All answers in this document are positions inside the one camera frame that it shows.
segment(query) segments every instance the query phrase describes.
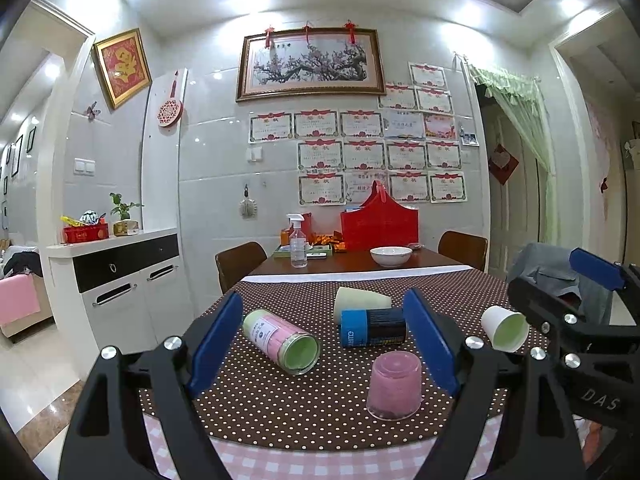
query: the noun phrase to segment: blue and black can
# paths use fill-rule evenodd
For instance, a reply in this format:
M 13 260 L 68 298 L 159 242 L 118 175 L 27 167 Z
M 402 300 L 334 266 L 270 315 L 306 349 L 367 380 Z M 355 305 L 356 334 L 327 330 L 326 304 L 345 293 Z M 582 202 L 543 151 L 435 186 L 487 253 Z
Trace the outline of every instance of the blue and black can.
M 342 346 L 395 345 L 406 339 L 402 308 L 343 310 L 341 316 Z

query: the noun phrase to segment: blue gripper pad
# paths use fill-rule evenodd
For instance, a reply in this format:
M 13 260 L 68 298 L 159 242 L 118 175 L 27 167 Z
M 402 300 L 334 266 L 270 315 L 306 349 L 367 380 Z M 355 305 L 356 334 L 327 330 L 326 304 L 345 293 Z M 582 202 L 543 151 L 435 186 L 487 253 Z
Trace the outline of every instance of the blue gripper pad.
M 586 276 L 607 290 L 621 290 L 625 280 L 620 275 L 620 268 L 595 254 L 577 248 L 569 255 L 571 268 Z
M 191 380 L 186 385 L 191 399 L 211 387 L 242 323 L 242 298 L 237 293 L 229 295 L 218 308 L 220 312 L 216 320 L 193 353 Z
M 460 391 L 455 373 L 455 357 L 425 309 L 422 298 L 414 290 L 408 290 L 402 300 L 402 309 L 431 379 L 451 397 L 455 397 Z

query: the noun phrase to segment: white paper cup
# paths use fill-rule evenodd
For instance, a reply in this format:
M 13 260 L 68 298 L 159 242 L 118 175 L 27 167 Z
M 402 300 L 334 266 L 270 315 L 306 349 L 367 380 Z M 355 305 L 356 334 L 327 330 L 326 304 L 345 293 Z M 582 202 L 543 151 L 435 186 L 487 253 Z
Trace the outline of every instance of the white paper cup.
M 519 312 L 498 305 L 490 306 L 480 319 L 491 346 L 501 352 L 515 352 L 529 335 L 529 323 Z
M 335 295 L 334 323 L 340 325 L 343 310 L 391 308 L 391 298 L 372 290 L 342 286 Z

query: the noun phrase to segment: red basket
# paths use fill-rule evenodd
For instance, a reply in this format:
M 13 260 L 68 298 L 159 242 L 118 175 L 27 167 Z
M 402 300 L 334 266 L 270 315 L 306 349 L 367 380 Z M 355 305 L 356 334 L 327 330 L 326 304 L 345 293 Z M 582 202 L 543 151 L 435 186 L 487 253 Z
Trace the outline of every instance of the red basket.
M 65 244 L 94 242 L 109 238 L 109 224 L 83 225 L 81 227 L 65 227 L 62 229 Z
M 401 246 L 418 242 L 418 211 L 401 206 L 377 180 L 371 195 L 356 211 L 340 213 L 342 236 L 348 251 Z

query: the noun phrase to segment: wooden chair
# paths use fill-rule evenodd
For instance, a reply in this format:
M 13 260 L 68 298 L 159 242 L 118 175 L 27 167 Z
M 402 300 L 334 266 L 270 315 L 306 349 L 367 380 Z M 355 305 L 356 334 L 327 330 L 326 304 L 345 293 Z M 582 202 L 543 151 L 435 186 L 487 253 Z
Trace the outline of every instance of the wooden chair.
M 484 271 L 486 238 L 457 231 L 446 231 L 438 244 L 438 253 L 461 264 Z
M 248 242 L 216 254 L 216 266 L 222 294 L 249 275 L 267 259 L 267 254 L 257 242 Z

